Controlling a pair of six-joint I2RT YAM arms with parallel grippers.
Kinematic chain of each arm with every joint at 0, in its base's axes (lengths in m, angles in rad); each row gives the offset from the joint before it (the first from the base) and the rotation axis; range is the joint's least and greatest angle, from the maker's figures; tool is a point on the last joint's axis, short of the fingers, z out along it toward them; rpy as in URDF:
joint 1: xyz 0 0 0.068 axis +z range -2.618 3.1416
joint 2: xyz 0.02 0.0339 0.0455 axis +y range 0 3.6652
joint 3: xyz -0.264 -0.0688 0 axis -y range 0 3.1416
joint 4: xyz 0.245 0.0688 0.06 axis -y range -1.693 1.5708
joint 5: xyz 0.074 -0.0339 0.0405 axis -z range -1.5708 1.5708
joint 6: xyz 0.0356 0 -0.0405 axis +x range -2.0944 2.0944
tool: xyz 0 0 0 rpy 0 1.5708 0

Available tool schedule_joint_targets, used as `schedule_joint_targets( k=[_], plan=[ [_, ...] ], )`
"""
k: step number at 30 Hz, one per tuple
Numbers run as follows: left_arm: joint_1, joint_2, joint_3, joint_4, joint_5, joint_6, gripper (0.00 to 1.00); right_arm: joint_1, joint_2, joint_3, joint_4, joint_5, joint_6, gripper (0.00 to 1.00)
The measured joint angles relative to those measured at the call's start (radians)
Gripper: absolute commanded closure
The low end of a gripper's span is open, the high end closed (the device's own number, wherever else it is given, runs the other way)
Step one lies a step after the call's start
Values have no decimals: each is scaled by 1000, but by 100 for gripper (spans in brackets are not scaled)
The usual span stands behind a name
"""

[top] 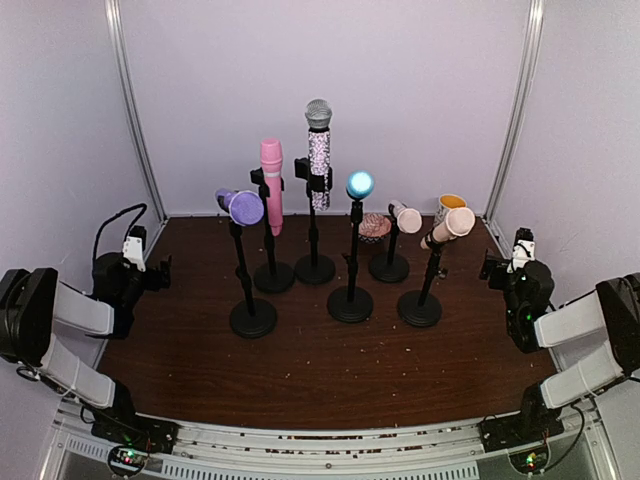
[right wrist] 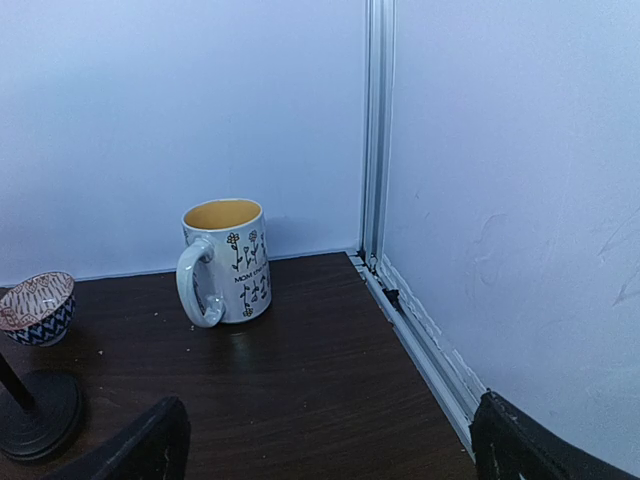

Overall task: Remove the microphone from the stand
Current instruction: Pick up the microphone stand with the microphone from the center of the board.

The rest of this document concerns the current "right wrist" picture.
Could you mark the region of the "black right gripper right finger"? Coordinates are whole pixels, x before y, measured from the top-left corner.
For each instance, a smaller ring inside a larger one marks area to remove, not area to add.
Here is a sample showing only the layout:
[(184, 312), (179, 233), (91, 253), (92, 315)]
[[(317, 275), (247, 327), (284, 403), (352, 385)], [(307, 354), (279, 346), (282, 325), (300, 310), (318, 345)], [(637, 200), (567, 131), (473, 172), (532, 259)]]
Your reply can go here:
[(553, 434), (494, 391), (470, 425), (479, 479), (632, 479)]

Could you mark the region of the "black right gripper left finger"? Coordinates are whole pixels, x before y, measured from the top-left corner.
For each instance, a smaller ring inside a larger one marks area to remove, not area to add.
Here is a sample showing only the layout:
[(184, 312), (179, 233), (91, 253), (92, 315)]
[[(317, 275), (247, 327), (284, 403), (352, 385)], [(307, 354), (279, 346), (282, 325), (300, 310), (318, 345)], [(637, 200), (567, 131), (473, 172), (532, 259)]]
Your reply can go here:
[(183, 479), (191, 424), (183, 402), (166, 397), (74, 466), (76, 479)]

